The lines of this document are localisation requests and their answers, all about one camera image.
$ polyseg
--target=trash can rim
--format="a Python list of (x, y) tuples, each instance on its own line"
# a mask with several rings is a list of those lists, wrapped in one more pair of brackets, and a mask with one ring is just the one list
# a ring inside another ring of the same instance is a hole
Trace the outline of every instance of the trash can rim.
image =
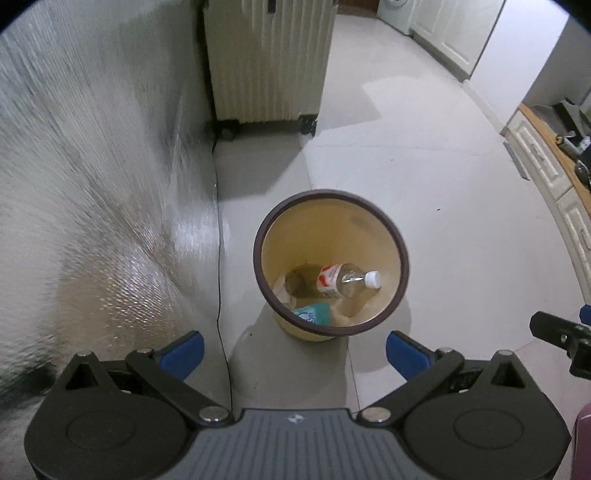
[[(344, 200), (346, 202), (353, 203), (354, 205), (358, 205), (361, 208), (367, 210), (368, 212), (373, 214), (386, 227), (386, 230), (388, 230), (388, 233), (392, 236), (394, 242), (396, 243), (396, 247), (398, 248), (398, 254), (400, 256), (400, 282), (398, 283), (396, 293), (394, 294), (394, 297), (392, 298), (390, 303), (388, 303), (386, 308), (384, 308), (382, 312), (380, 312), (378, 315), (376, 315), (371, 320), (368, 320), (367, 322), (363, 322), (358, 325), (352, 325), (348, 327), (332, 327), (314, 325), (310, 322), (302, 320), (290, 309), (288, 309), (281, 302), (279, 302), (263, 274), (262, 246), (263, 242), (265, 241), (265, 237), (267, 236), (267, 233), (271, 228), (271, 225), (275, 222), (275, 220), (277, 220), (280, 217), (281, 214), (283, 214), (293, 206), (311, 200), (321, 199)], [(382, 323), (385, 319), (392, 315), (392, 312), (394, 312), (394, 310), (402, 302), (402, 298), (406, 293), (408, 279), (410, 276), (410, 264), (408, 260), (408, 251), (406, 248), (406, 244), (402, 239), (400, 231), (398, 230), (396, 225), (394, 225), (394, 222), (388, 217), (388, 215), (386, 215), (376, 205), (358, 195), (349, 192), (344, 192), (343, 190), (330, 189), (308, 190), (306, 192), (297, 193), (289, 197), (288, 199), (283, 200), (275, 208), (273, 208), (273, 210), (271, 210), (269, 214), (267, 214), (265, 219), (262, 221), (261, 226), (259, 227), (258, 232), (256, 233), (253, 251), (253, 265), (255, 270), (256, 282), (258, 283), (259, 288), (261, 289), (261, 293), (263, 297), (265, 297), (265, 300), (271, 306), (271, 308), (275, 310), (275, 312), (281, 315), (292, 325), (295, 325), (306, 332), (330, 337), (357, 335), (358, 333), (365, 332), (366, 330), (372, 329), (376, 325)]]

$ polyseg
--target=silver bolt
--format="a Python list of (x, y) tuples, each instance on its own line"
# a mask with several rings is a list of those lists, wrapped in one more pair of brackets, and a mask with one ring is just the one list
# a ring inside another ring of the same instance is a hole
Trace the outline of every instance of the silver bolt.
[(361, 416), (371, 423), (383, 423), (392, 416), (392, 413), (387, 408), (368, 407), (361, 412)]
[(224, 407), (218, 407), (217, 405), (211, 405), (209, 407), (202, 408), (199, 411), (199, 417), (208, 423), (217, 423), (222, 420), (226, 420), (230, 416)]

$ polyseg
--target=white door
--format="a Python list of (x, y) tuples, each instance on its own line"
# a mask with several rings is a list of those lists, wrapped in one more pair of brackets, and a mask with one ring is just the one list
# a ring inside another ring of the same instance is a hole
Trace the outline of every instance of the white door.
[(439, 17), (446, 3), (447, 0), (423, 0), (417, 6), (413, 30), (434, 45), (437, 42), (436, 29), (440, 24)]
[(423, 0), (413, 30), (471, 74), (505, 0)]

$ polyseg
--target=bottle cap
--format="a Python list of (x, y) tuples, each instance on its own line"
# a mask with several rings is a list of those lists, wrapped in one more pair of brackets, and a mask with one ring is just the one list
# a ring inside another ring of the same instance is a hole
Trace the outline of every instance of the bottle cap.
[(382, 276), (378, 271), (371, 271), (365, 274), (365, 286), (377, 290), (382, 288)]

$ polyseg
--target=bottle label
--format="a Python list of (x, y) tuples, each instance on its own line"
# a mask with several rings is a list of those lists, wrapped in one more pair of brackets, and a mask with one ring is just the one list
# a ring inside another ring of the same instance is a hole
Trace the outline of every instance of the bottle label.
[(342, 266), (343, 264), (328, 265), (320, 270), (320, 275), (318, 275), (318, 279), (316, 280), (316, 288), (325, 297), (344, 298), (336, 288), (336, 282)]

